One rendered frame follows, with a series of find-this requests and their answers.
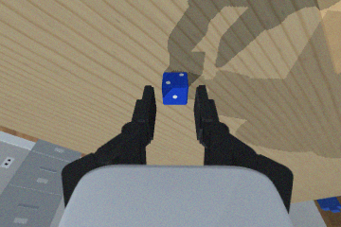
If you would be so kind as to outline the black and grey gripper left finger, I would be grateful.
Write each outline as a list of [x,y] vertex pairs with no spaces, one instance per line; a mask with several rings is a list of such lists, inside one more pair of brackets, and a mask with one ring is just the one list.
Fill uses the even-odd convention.
[[108,165],[146,165],[146,146],[153,140],[155,117],[154,88],[145,85],[142,99],[136,101],[132,121],[122,127],[121,133],[95,153],[85,155],[63,168],[64,207],[87,172]]

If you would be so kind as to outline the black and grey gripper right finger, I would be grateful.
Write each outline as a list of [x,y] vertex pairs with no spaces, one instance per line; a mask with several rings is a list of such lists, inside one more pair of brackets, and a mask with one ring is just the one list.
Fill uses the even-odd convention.
[[265,174],[274,184],[289,214],[293,172],[287,166],[258,155],[229,133],[229,127],[219,121],[214,99],[208,99],[205,85],[196,87],[194,118],[197,140],[205,147],[204,166],[242,166]]

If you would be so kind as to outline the blue die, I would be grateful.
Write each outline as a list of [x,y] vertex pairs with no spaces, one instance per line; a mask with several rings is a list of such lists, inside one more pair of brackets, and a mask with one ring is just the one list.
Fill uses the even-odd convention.
[[162,79],[164,105],[188,104],[188,74],[164,73]]

